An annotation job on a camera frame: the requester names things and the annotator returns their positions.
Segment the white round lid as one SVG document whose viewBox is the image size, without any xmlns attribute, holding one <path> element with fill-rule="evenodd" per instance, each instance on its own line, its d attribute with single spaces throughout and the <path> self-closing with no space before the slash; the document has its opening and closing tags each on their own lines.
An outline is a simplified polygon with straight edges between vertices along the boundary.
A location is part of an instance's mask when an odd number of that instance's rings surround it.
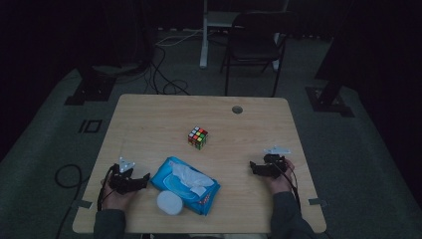
<svg viewBox="0 0 422 239">
<path fill-rule="evenodd" d="M 161 191 L 156 199 L 159 209 L 168 215 L 177 215 L 183 209 L 182 199 L 171 191 Z"/>
</svg>

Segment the blue wet wipes pack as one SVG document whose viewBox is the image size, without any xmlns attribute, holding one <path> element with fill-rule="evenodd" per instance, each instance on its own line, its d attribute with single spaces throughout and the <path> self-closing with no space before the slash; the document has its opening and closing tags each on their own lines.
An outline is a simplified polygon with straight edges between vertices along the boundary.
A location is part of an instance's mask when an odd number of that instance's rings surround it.
<svg viewBox="0 0 422 239">
<path fill-rule="evenodd" d="M 182 199 L 183 204 L 189 209 L 199 215 L 207 215 L 213 204 L 214 197 L 220 189 L 218 181 L 207 175 L 214 181 L 214 184 L 207 187 L 206 192 L 202 196 L 198 196 L 190 191 L 188 187 L 184 186 L 178 177 L 172 174 L 172 163 L 184 164 L 190 166 L 193 170 L 201 172 L 181 159 L 175 156 L 170 156 L 163 162 L 151 178 L 150 182 L 152 185 L 161 191 L 169 190 L 175 193 Z"/>
</svg>

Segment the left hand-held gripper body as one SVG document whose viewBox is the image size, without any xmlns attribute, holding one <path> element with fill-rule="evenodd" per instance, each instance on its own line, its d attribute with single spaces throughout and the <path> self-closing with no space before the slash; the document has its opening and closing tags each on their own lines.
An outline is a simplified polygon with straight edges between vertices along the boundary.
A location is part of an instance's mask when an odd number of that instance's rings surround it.
<svg viewBox="0 0 422 239">
<path fill-rule="evenodd" d="M 109 187 L 119 194 L 126 194 L 137 190 L 137 183 L 131 178 L 135 163 L 122 156 L 111 168 Z"/>
</svg>

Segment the black folding chair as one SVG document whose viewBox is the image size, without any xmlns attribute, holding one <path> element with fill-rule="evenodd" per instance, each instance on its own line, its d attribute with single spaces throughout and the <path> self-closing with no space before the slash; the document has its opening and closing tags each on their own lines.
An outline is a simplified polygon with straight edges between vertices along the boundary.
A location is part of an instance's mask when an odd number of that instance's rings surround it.
<svg viewBox="0 0 422 239">
<path fill-rule="evenodd" d="M 235 17 L 228 31 L 228 39 L 220 72 L 225 72 L 225 95 L 228 95 L 230 68 L 263 66 L 278 61 L 271 96 L 276 94 L 280 80 L 286 43 L 298 23 L 298 15 L 291 11 L 252 11 Z"/>
</svg>

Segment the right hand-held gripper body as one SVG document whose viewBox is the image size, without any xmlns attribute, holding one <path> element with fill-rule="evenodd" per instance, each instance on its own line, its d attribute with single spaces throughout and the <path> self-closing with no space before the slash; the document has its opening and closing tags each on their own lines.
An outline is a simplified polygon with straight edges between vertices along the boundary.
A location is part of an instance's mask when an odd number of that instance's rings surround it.
<svg viewBox="0 0 422 239">
<path fill-rule="evenodd" d="M 282 173 L 285 173 L 288 169 L 285 154 L 290 154 L 291 151 L 288 148 L 273 146 L 264 150 L 264 161 L 269 166 L 271 175 L 274 178 L 279 177 Z"/>
</svg>

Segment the person's left hand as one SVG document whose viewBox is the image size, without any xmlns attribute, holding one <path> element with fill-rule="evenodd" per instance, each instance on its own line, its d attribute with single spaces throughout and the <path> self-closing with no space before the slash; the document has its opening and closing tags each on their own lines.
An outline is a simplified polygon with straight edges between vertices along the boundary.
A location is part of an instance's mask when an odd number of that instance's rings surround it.
<svg viewBox="0 0 422 239">
<path fill-rule="evenodd" d="M 113 209 L 125 211 L 135 197 L 135 192 L 119 194 L 109 187 L 108 180 L 103 180 L 104 195 L 102 196 L 100 206 L 103 210 Z"/>
</svg>

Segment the multicoloured puzzle cube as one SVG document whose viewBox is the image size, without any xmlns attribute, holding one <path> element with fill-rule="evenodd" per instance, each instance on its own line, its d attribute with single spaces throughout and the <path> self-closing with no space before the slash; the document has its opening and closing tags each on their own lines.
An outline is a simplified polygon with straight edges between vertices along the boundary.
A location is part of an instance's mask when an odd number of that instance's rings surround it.
<svg viewBox="0 0 422 239">
<path fill-rule="evenodd" d="M 188 143 L 197 149 L 201 149 L 207 142 L 208 131 L 200 126 L 196 126 L 188 134 Z"/>
</svg>

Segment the black stand base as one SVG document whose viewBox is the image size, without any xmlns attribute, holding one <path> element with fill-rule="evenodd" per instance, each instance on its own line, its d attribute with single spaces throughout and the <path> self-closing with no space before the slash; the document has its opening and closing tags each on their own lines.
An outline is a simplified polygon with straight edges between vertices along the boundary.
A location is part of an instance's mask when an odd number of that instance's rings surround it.
<svg viewBox="0 0 422 239">
<path fill-rule="evenodd" d="M 353 118 L 354 113 L 339 94 L 341 87 L 342 84 L 336 82 L 328 82 L 323 88 L 306 87 L 313 110 L 322 113 L 337 113 L 344 118 Z"/>
<path fill-rule="evenodd" d="M 75 92 L 66 99 L 65 105 L 82 106 L 85 102 L 107 102 L 116 78 L 104 76 L 89 65 L 80 65 L 77 70 L 82 80 Z"/>
</svg>

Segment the person's right hand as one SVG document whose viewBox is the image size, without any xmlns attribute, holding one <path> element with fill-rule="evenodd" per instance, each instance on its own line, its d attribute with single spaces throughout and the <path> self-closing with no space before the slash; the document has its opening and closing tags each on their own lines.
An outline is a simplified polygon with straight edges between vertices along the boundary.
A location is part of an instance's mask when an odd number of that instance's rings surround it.
<svg viewBox="0 0 422 239">
<path fill-rule="evenodd" d="M 270 189 L 272 194 L 277 194 L 281 192 L 291 192 L 292 191 L 292 173 L 295 169 L 294 165 L 287 159 L 287 170 L 284 175 L 279 176 L 278 178 L 265 177 L 264 181 L 267 183 L 267 186 Z"/>
</svg>

